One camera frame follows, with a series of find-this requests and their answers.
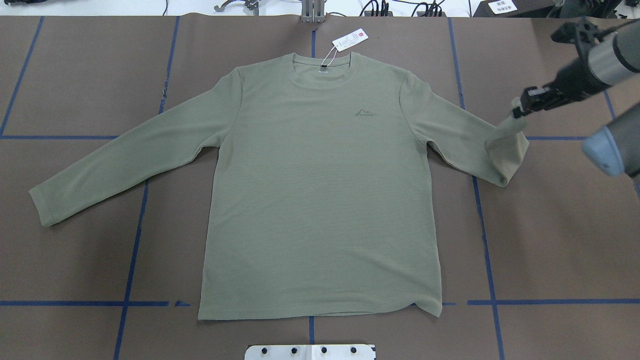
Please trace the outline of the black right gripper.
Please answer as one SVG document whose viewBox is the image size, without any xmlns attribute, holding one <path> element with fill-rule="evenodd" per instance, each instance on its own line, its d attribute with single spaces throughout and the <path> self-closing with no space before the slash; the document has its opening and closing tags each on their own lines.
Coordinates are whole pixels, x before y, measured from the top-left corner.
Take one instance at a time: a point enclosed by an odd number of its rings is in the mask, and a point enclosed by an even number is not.
<svg viewBox="0 0 640 360">
<path fill-rule="evenodd" d="M 589 52 L 601 40 L 604 31 L 592 22 L 565 22 L 550 35 L 554 43 L 572 44 L 577 58 L 563 66 L 555 79 L 541 88 L 523 90 L 523 104 L 519 96 L 512 100 L 511 116 L 519 119 L 534 112 L 549 111 L 568 104 L 584 101 L 608 88 L 599 80 L 589 65 Z"/>
</svg>

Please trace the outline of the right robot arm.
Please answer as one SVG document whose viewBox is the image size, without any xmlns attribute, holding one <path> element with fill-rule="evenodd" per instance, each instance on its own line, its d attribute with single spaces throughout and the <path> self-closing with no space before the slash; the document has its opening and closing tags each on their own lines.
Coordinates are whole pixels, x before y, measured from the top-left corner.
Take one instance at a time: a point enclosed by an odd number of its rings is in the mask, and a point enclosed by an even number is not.
<svg viewBox="0 0 640 360">
<path fill-rule="evenodd" d="M 551 82 L 525 88 L 513 101 L 515 119 L 551 111 L 603 94 L 639 79 L 640 23 L 633 19 L 601 28 L 588 19 L 565 22 L 550 35 L 554 43 L 569 44 L 576 58 L 557 71 Z M 612 116 L 582 142 L 582 152 L 602 173 L 622 174 L 639 181 L 639 105 Z"/>
</svg>

